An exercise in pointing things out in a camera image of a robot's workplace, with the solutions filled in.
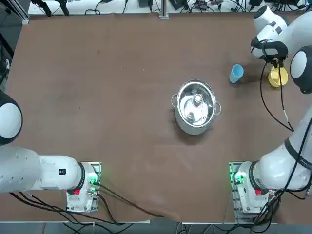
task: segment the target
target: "pot handle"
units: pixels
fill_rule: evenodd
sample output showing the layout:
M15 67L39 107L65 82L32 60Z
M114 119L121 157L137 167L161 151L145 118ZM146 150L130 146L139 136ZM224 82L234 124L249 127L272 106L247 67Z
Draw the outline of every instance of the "pot handle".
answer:
M216 101L215 103L218 104L218 106L219 106L219 108L220 108L219 113L218 113L218 114L215 114L215 116L217 116L217 115L219 115L219 114L221 113L222 108L221 108L221 104L220 104L218 101Z
M174 97L176 97L176 102L177 102L177 94L173 94L171 97L171 105L176 108L176 106L174 105L174 101L173 101Z

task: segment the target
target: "blue cup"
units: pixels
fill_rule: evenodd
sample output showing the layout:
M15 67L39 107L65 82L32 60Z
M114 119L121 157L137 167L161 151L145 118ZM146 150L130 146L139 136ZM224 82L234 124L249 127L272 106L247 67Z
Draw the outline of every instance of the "blue cup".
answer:
M235 64L232 67L232 71L230 74L230 82L236 83L243 75L244 75L244 68L239 64Z

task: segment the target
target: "brown tablecloth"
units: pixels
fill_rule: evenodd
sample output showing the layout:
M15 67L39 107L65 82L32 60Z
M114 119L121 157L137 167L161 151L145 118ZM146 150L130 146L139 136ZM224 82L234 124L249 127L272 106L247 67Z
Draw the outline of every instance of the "brown tablecloth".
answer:
M24 117L14 145L101 161L103 183L145 209L178 221L222 222L229 162L257 160L290 134L261 102L264 62L250 54L255 35L248 13L33 17L22 28L7 87ZM236 63L245 75L232 85ZM179 129L170 102L191 78L207 82L222 105L201 136ZM280 92L265 81L265 99L284 121ZM296 126L311 97L290 80L284 101ZM63 191L35 194L65 207ZM117 220L150 218L107 199ZM1 200L1 221L64 220L10 195ZM283 196L278 222L311 224L311 205ZM103 206L94 215L108 220ZM226 221L234 221L232 203Z

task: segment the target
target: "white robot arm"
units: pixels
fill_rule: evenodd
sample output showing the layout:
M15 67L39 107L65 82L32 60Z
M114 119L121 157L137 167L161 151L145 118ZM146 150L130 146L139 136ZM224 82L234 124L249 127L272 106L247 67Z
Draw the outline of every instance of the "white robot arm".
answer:
M291 62L291 76L302 93L311 93L312 47L309 45L312 44L312 12L299 16L289 26L285 26L281 17L264 6L256 13L254 23L259 33L251 42L251 53L278 66L289 53L297 51ZM293 134L277 149L264 155L259 161L241 164L235 178L243 212L259 213L268 201L269 189L283 189L286 186L311 118L312 106ZM312 129L309 129L288 189L305 187L310 180L311 170Z
M258 35L251 42L252 54L268 61L285 59L288 54L311 45L312 12L296 18L288 27L269 7L261 7L254 18Z
M0 91L0 193L27 190L66 190L67 209L72 212L98 210L100 164L77 162L67 156L42 156L10 147L22 128L18 104Z

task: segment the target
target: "yellow cup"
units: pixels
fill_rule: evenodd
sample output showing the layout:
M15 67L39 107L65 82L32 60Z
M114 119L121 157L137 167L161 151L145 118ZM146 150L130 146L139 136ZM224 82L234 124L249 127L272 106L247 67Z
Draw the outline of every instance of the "yellow cup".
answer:
M278 68L272 67L271 71L268 75L269 83L277 88L281 86L280 81L279 81L279 73L278 73ZM288 81L288 73L285 68L281 67L281 80L282 80L282 85L286 84Z

